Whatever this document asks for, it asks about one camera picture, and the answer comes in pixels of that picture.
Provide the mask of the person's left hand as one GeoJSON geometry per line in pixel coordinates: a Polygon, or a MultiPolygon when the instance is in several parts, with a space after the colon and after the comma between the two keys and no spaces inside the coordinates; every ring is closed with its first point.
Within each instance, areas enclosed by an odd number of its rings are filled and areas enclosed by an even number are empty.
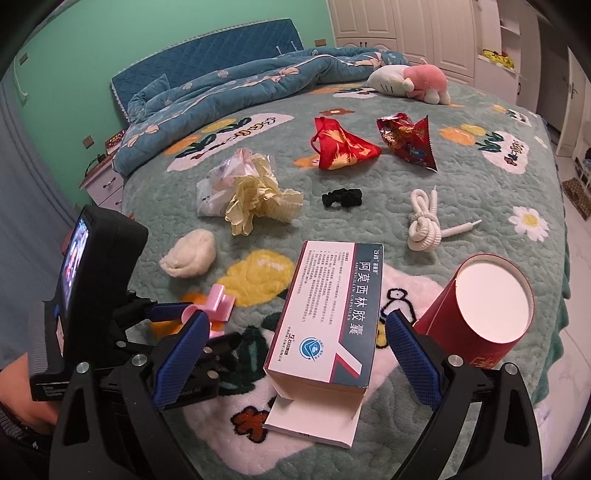
{"type": "Polygon", "coordinates": [[[1,371],[0,395],[3,406],[22,424],[40,434],[53,432],[60,404],[32,399],[26,353],[1,371]]]}

